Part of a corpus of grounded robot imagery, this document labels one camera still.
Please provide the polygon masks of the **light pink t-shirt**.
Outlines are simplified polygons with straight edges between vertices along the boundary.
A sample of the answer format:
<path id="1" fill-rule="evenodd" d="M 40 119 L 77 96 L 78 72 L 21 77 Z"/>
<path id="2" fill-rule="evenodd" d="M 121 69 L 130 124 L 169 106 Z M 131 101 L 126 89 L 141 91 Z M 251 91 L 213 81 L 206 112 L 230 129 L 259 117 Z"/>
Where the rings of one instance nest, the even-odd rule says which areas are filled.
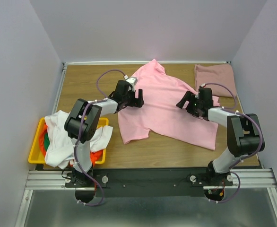
<path id="1" fill-rule="evenodd" d="M 167 136 L 210 150 L 215 150 L 218 124 L 198 119 L 176 107 L 187 91 L 196 91 L 182 80 L 168 76 L 164 67 L 152 60 L 134 74 L 142 89 L 141 108 L 126 107 L 118 113 L 124 144 L 149 137 L 149 132 Z"/>

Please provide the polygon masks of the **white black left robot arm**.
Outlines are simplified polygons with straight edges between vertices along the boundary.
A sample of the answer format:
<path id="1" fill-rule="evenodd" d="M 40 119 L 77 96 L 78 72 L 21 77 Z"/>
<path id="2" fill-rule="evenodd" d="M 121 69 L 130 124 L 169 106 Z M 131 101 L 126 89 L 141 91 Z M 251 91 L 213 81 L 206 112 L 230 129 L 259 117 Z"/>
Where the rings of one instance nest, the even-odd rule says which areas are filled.
<path id="1" fill-rule="evenodd" d="M 93 181 L 92 174 L 87 180 L 85 174 L 93 167 L 90 157 L 91 140 L 96 133 L 99 119 L 107 114 L 116 114 L 126 107 L 141 108 L 144 105 L 143 90 L 139 89 L 136 97 L 137 82 L 136 77 L 119 80 L 108 97 L 95 101 L 80 98 L 75 102 L 64 124 L 64 129 L 73 142 L 76 157 L 72 175 L 65 177 L 67 183 L 76 185 Z"/>

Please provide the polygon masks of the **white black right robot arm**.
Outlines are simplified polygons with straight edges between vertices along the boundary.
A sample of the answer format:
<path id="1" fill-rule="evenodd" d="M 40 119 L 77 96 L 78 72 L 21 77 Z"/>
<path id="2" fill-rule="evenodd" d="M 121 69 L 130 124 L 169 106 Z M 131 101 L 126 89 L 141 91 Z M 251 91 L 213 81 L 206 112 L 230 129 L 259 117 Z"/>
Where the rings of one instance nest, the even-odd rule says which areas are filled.
<path id="1" fill-rule="evenodd" d="M 237 164 L 264 150 L 265 141 L 256 114 L 242 114 L 215 106 L 212 89 L 205 85 L 199 87 L 196 95 L 187 91 L 176 106 L 183 109 L 186 102 L 189 103 L 185 110 L 192 116 L 222 125 L 227 131 L 226 150 L 208 164 L 205 173 L 196 176 L 196 181 L 217 185 Z"/>

